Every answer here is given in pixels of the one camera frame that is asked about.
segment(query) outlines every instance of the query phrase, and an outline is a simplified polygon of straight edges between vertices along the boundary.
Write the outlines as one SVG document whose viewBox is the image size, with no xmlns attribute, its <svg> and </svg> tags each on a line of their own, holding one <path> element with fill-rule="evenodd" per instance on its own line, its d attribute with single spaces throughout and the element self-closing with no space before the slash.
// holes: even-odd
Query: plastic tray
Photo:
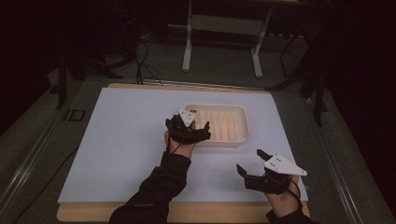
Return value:
<svg viewBox="0 0 396 224">
<path fill-rule="evenodd" d="M 248 119 L 239 105 L 186 105 L 185 110 L 197 113 L 195 129 L 209 121 L 210 139 L 197 146 L 239 147 L 248 137 Z"/>
</svg>

